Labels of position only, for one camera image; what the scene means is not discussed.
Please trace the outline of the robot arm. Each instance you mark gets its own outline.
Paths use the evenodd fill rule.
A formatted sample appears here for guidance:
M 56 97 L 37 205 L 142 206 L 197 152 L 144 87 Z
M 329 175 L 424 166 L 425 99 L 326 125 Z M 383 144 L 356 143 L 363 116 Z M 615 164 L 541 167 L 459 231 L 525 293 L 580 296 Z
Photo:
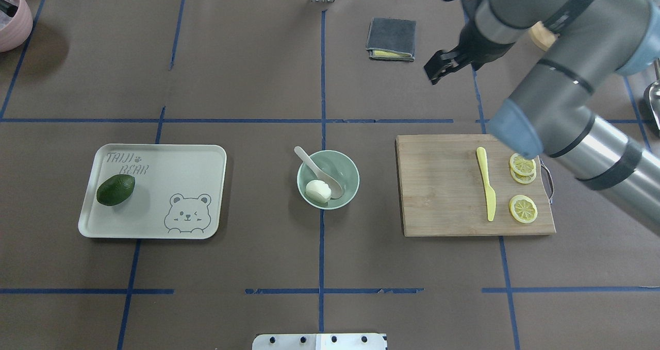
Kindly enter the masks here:
M 497 60 L 533 25 L 558 36 L 488 122 L 488 131 L 525 158 L 555 158 L 658 234 L 658 158 L 586 103 L 609 75 L 633 75 L 658 58 L 654 0 L 476 0 L 450 51 L 424 70 L 432 84 Z

